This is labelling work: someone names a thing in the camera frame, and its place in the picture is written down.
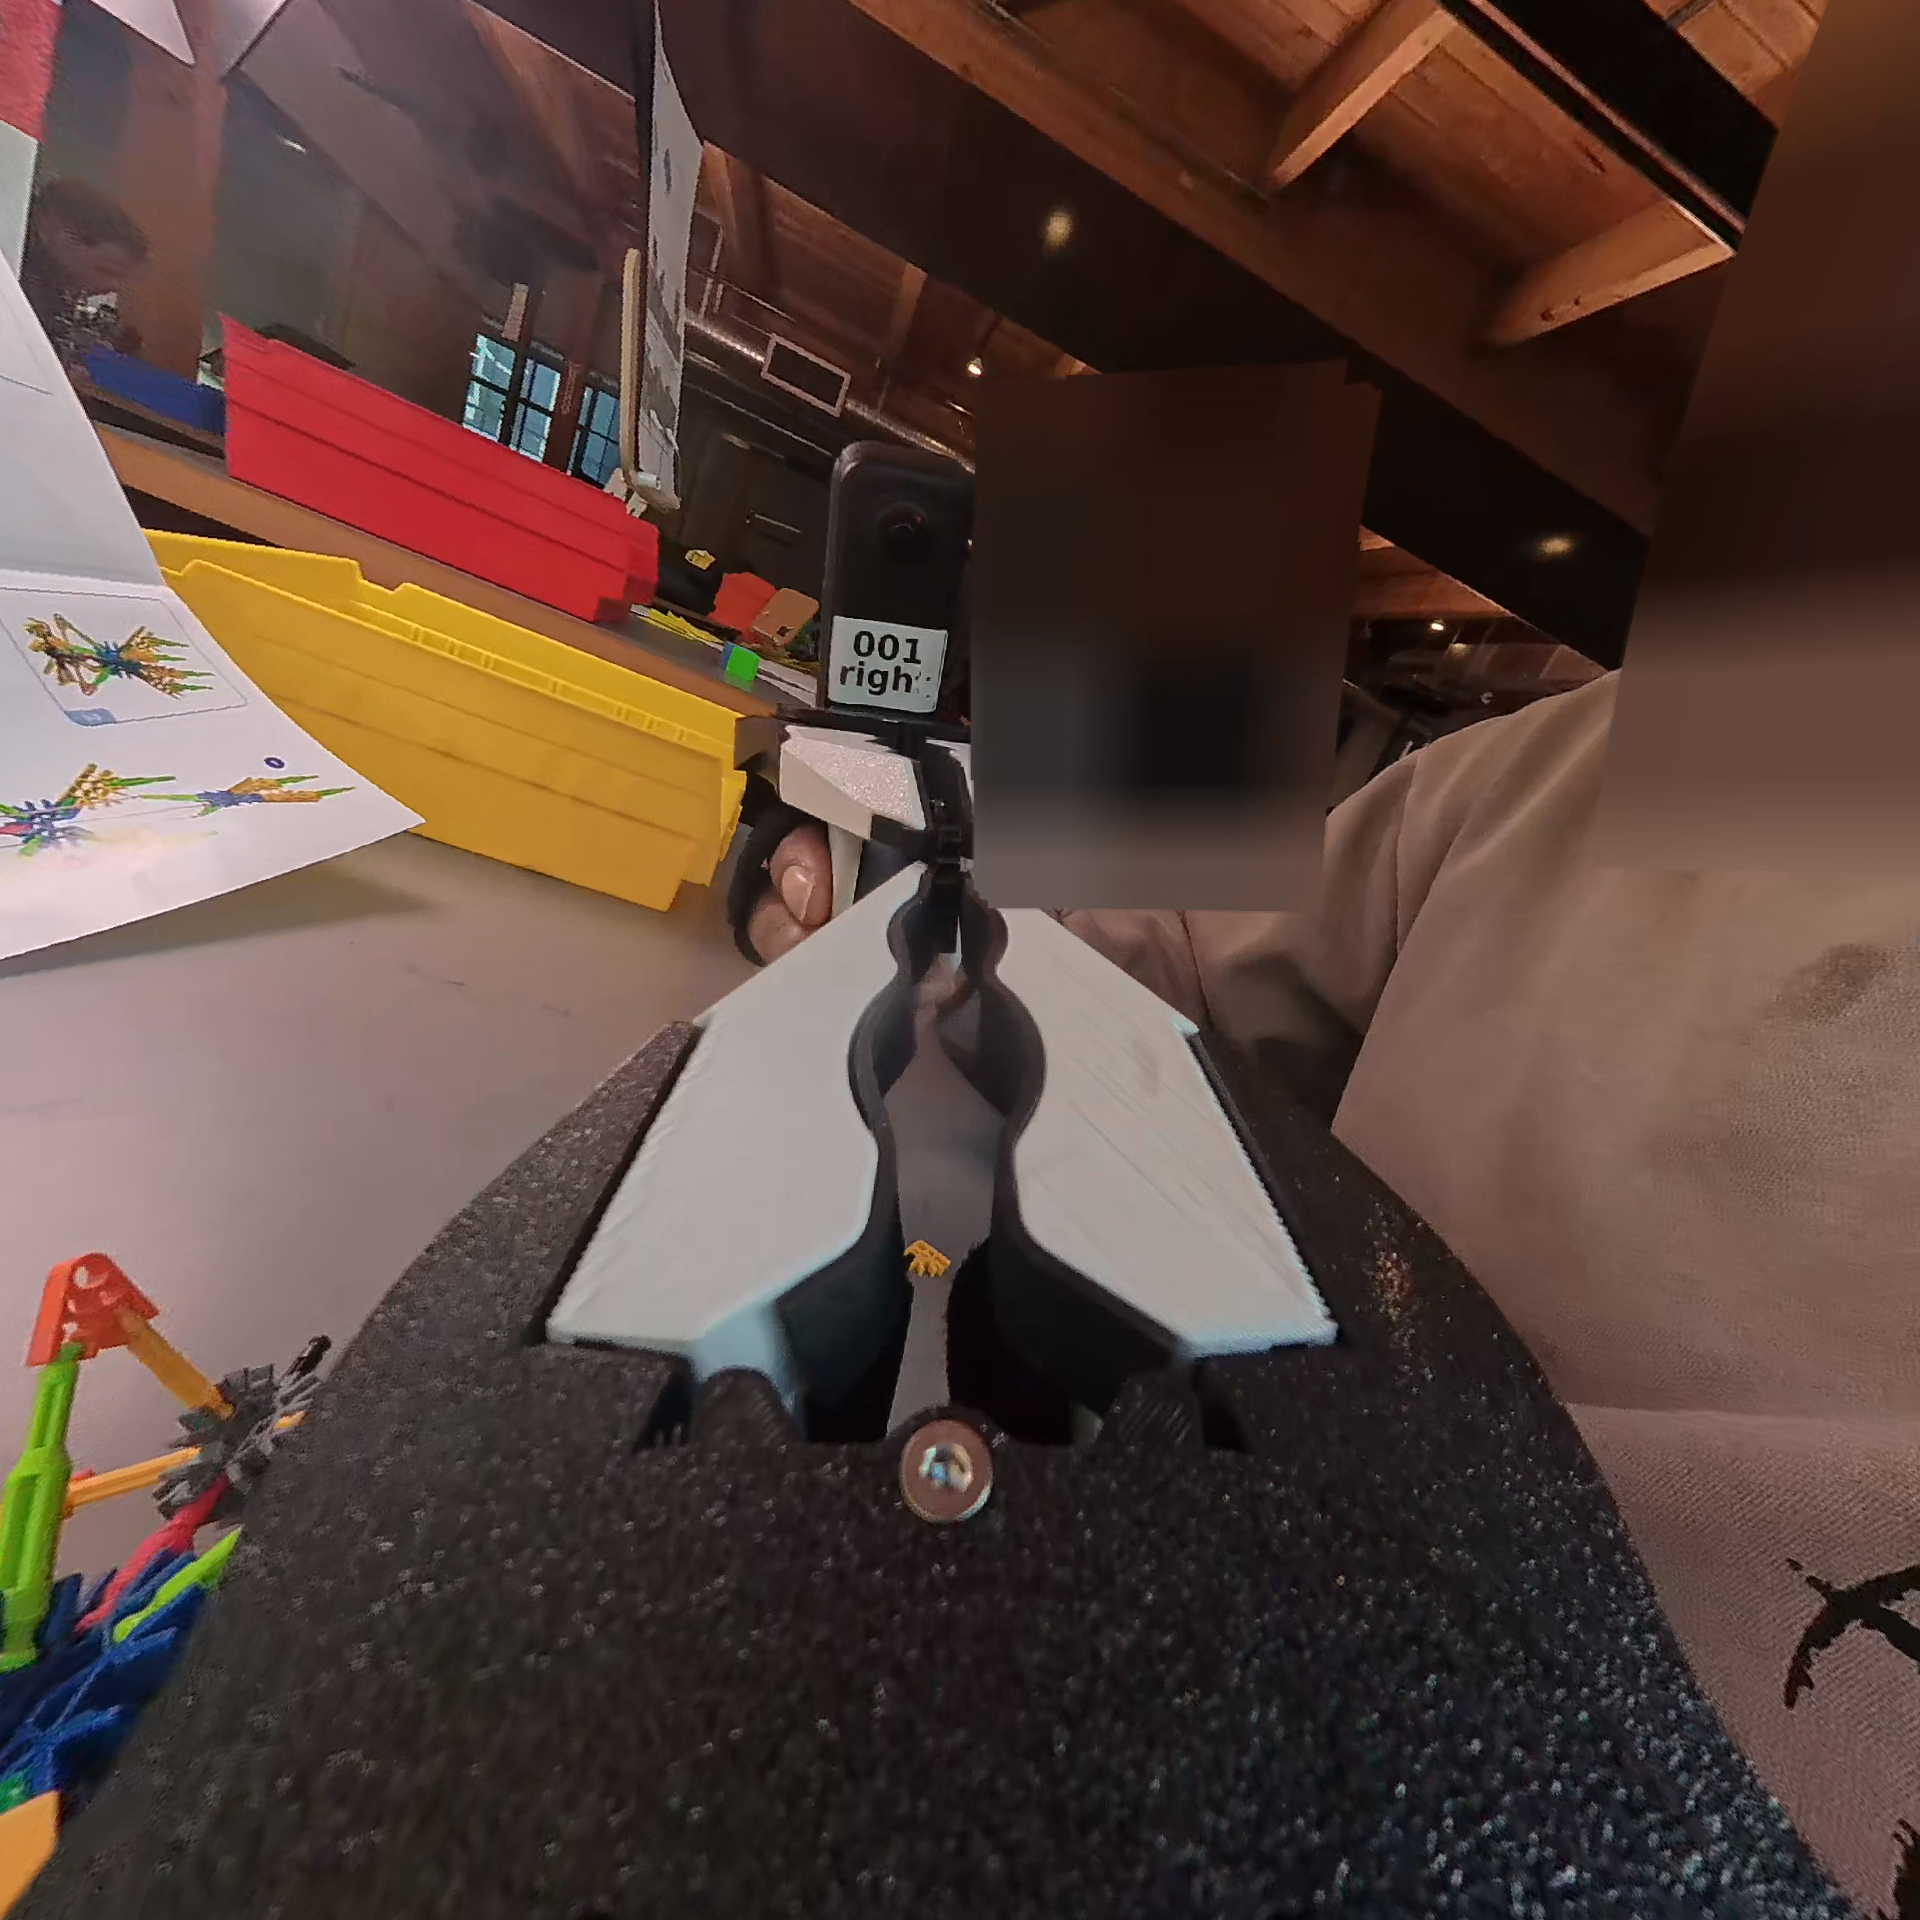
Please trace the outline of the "printed instruction sheet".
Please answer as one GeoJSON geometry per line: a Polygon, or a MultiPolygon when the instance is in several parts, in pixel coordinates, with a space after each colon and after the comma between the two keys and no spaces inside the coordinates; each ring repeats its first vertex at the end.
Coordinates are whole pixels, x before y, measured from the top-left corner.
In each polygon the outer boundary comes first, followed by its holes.
{"type": "Polygon", "coordinates": [[[418,827],[229,658],[2,271],[2,956],[418,827]]]}

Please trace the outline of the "yellow storage bin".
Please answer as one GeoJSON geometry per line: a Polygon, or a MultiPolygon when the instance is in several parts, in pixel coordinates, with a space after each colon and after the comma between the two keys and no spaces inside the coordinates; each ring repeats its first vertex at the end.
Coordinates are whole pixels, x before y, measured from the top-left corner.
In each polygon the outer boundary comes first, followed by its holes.
{"type": "Polygon", "coordinates": [[[732,709],[351,561],[148,543],[229,658],[422,836],[653,909],[732,851],[732,709]]]}

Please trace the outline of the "person's right forearm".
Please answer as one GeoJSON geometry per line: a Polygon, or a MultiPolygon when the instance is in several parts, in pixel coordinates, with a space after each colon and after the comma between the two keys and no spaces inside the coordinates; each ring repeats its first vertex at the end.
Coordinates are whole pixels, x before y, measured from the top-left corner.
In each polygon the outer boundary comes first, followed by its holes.
{"type": "Polygon", "coordinates": [[[1508,826],[1558,753],[1593,746],[1620,674],[1601,674],[1396,759],[1327,817],[1315,898],[1295,909],[1051,907],[1068,933],[1230,1042],[1270,1045],[1330,1117],[1381,994],[1476,804],[1508,826]]]}

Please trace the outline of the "red storage bin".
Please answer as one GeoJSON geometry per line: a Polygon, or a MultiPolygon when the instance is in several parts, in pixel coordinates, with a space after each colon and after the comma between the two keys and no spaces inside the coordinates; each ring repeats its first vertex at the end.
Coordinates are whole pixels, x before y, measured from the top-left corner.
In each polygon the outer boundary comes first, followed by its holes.
{"type": "Polygon", "coordinates": [[[658,532],[610,493],[223,320],[236,482],[594,625],[646,608],[658,532]]]}

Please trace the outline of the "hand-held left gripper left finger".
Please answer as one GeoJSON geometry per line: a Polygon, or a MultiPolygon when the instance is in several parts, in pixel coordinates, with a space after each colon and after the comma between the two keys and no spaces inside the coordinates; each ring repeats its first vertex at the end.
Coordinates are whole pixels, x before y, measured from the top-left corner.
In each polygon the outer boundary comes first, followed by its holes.
{"type": "Polygon", "coordinates": [[[897,1135],[929,875],[900,871],[705,1011],[546,1313],[546,1341],[762,1377],[883,1434],[905,1355],[897,1135]]]}

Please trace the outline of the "person's brown hoodie torso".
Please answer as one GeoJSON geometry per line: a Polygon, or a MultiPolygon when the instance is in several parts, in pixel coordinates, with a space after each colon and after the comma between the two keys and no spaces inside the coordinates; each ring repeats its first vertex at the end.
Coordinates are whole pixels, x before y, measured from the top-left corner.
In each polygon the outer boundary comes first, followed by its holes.
{"type": "Polygon", "coordinates": [[[1916,1915],[1916,881],[1394,907],[1327,889],[1340,1131],[1523,1333],[1794,1828],[1916,1915]]]}

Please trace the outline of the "grey desk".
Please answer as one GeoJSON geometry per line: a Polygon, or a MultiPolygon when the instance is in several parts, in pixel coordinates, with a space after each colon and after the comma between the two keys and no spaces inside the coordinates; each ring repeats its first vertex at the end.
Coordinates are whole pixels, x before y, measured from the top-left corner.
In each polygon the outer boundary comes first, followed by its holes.
{"type": "Polygon", "coordinates": [[[5,962],[5,1464],[46,1272],[116,1260],[203,1372],[346,1345],[434,1233],[746,977],[665,909],[404,835],[5,962]]]}

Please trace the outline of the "blue storage bin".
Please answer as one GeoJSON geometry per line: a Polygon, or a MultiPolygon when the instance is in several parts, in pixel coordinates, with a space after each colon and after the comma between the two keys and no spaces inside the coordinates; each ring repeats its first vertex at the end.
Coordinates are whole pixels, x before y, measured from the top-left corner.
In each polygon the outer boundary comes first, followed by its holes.
{"type": "Polygon", "coordinates": [[[219,388],[113,349],[90,353],[85,372],[95,391],[123,405],[213,440],[223,435],[227,410],[219,388]]]}

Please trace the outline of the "colourful toy construction model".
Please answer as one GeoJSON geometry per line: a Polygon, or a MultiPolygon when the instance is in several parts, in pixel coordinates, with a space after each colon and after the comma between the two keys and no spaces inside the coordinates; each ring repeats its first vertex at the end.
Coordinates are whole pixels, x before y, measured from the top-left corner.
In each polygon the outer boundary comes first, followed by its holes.
{"type": "Polygon", "coordinates": [[[161,1331],[155,1300],[100,1252],[54,1265],[27,1345],[34,1396],[2,1511],[2,1908],[53,1860],[179,1668],[238,1547],[242,1517],[321,1385],[326,1337],[283,1368],[205,1375],[161,1331]],[[127,1353],[177,1402],[180,1445],[122,1471],[69,1451],[83,1370],[127,1353]],[[65,1525],[154,1497],[158,1525],[108,1576],[59,1576],[65,1525]]]}

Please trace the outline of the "hanging white banner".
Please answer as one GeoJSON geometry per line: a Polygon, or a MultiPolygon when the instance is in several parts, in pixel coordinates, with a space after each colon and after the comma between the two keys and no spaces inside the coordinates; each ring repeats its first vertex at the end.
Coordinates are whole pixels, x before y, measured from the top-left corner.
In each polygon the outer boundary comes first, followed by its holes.
{"type": "Polygon", "coordinates": [[[690,225],[705,144],[687,119],[658,4],[639,4],[639,87],[636,112],[646,162],[645,232],[634,271],[629,476],[660,512],[682,507],[682,391],[690,225]]]}

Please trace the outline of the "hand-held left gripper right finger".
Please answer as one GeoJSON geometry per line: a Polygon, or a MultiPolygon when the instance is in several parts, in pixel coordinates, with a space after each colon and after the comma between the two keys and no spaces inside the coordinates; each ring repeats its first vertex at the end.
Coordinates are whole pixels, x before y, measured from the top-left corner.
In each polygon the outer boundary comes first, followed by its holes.
{"type": "Polygon", "coordinates": [[[999,1116],[983,1313],[1051,1402],[1322,1351],[1337,1322],[1197,1025],[1036,907],[961,898],[999,1116]]]}

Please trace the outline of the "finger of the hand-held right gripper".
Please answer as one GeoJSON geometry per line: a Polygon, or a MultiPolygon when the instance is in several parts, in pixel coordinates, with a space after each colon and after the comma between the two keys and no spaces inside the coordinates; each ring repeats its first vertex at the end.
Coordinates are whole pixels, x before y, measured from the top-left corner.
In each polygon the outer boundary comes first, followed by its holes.
{"type": "Polygon", "coordinates": [[[858,732],[783,732],[779,803],[850,835],[923,832],[918,763],[858,732]]]}

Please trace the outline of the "dark framed window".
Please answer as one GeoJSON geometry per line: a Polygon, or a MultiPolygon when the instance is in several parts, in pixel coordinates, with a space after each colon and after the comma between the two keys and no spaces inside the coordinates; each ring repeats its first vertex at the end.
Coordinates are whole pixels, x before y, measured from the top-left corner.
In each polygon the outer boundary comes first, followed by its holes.
{"type": "MultiPolygon", "coordinates": [[[[563,362],[535,344],[516,347],[494,331],[477,331],[463,391],[461,426],[539,465],[559,447],[563,362]]],[[[604,487],[618,466],[618,387],[588,375],[574,416],[566,473],[604,487]]]]}

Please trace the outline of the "wall air vent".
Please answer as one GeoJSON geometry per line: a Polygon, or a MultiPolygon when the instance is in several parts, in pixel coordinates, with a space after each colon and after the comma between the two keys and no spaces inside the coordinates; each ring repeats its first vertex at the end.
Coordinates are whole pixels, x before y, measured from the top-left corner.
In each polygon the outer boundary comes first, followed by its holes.
{"type": "Polygon", "coordinates": [[[769,336],[762,349],[759,378],[782,396],[829,418],[845,411],[852,387],[852,375],[845,369],[779,335],[769,336]]]}

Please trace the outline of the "person's right hand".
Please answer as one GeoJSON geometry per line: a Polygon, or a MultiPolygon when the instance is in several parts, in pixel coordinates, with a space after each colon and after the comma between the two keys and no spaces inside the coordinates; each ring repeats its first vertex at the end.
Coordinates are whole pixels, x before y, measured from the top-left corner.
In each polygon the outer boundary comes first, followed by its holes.
{"type": "Polygon", "coordinates": [[[797,824],[764,863],[764,881],[747,916],[749,945],[772,964],[831,916],[831,851],[818,824],[797,824]]]}

